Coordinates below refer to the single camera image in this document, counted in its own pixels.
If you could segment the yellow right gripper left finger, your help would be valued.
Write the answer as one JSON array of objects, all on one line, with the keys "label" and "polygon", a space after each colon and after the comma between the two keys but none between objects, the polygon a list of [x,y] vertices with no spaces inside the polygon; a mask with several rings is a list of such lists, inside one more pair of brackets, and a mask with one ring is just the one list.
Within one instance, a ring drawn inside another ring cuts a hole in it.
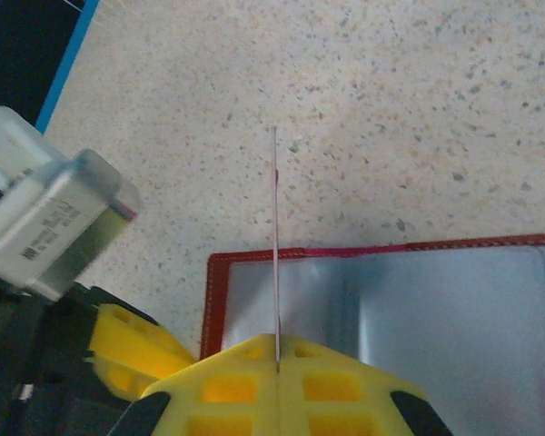
[{"label": "yellow right gripper left finger", "polygon": [[275,336],[257,335],[152,383],[114,435],[274,435]]}]

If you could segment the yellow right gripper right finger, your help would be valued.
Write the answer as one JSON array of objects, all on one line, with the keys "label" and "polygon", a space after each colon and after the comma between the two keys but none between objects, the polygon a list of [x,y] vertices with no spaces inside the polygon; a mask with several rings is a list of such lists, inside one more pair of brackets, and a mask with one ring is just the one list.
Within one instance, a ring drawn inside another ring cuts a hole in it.
[{"label": "yellow right gripper right finger", "polygon": [[415,384],[294,335],[281,338],[281,435],[448,435]]}]

